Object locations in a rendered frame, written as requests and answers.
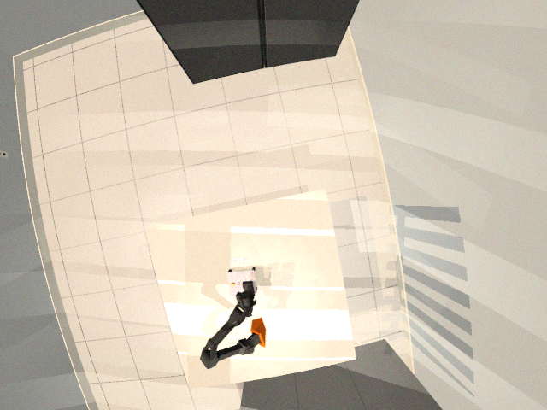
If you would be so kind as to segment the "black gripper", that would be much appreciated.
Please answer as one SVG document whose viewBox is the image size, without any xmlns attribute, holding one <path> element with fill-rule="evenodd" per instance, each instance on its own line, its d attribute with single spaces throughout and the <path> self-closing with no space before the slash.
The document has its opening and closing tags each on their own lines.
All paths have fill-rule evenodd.
<svg viewBox="0 0 547 410">
<path fill-rule="evenodd" d="M 256 300 L 254 301 L 256 293 L 255 293 L 255 288 L 252 281 L 244 281 L 242 285 L 244 290 L 248 290 L 250 292 L 251 299 L 254 302 L 254 306 L 255 306 L 257 304 L 257 301 Z"/>
</svg>

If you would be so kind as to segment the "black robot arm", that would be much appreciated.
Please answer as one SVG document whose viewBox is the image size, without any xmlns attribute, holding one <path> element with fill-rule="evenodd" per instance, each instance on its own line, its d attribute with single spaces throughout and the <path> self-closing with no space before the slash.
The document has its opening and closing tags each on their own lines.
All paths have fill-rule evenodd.
<svg viewBox="0 0 547 410">
<path fill-rule="evenodd" d="M 229 320 L 207 341 L 201 352 L 200 360 L 207 369 L 216 366 L 219 360 L 224 360 L 236 354 L 253 354 L 255 352 L 254 347 L 262 343 L 259 335 L 252 332 L 248 339 L 239 339 L 236 345 L 217 351 L 218 345 L 233 330 L 233 327 L 244 323 L 245 317 L 250 318 L 252 316 L 254 302 L 251 299 L 250 292 L 248 290 L 238 291 L 235 298 L 237 305 L 230 313 Z"/>
</svg>

